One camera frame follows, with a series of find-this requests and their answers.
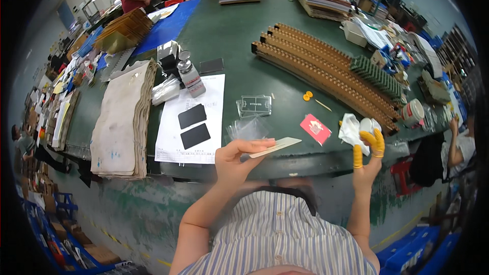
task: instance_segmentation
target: white tissue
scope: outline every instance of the white tissue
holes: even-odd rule
[[[363,123],[362,125],[370,125],[369,129],[363,129],[363,131],[370,132],[372,135],[374,134],[374,128],[378,129],[382,132],[382,128],[379,123],[375,119],[370,119],[372,123]],[[365,156],[370,155],[370,148],[366,146],[363,141],[360,139],[360,122],[356,119],[355,115],[345,113],[343,115],[343,120],[341,123],[341,127],[339,128],[338,138],[346,142],[347,144],[351,144],[355,146],[356,144],[360,145],[362,149],[362,153]]]

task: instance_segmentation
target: right hand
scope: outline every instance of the right hand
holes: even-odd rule
[[[458,131],[458,121],[455,119],[455,117],[450,120],[450,130],[453,134]]]
[[[372,157],[367,165],[363,165],[363,154],[359,144],[353,147],[353,189],[355,192],[372,190],[372,184],[382,168],[385,143],[382,133],[374,129],[375,137],[369,132],[360,131],[361,139],[372,147]]]
[[[245,182],[250,171],[265,158],[265,156],[261,156],[241,162],[241,155],[243,153],[262,152],[274,145],[275,139],[273,138],[253,141],[237,139],[227,146],[217,149],[215,163],[218,183],[237,189]]]

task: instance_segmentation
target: striped shirt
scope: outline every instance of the striped shirt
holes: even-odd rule
[[[346,229],[312,216],[302,198],[268,191],[242,198],[211,252],[180,274],[248,274],[280,265],[314,274],[376,274]]]

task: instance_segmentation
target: red card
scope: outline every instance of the red card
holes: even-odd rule
[[[331,136],[330,129],[311,114],[301,122],[301,127],[321,145]]]

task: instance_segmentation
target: toothpick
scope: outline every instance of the toothpick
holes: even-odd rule
[[[319,102],[317,99],[315,99],[315,101],[319,104],[321,104],[322,106],[326,107],[326,109],[328,109],[330,112],[332,112],[331,108],[325,106],[324,104],[322,104],[321,102]]]

